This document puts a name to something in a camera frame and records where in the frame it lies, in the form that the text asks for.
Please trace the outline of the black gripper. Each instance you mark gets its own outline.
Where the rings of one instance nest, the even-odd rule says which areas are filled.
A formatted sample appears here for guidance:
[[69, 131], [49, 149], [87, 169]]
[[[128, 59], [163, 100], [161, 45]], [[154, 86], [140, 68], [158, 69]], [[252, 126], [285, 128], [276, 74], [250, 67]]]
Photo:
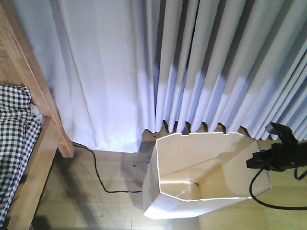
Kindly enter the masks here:
[[247, 168], [264, 169], [283, 172], [291, 168], [307, 165], [307, 144], [298, 143], [291, 128], [275, 126], [281, 143], [273, 143], [270, 149], [254, 152], [252, 158], [246, 161]]

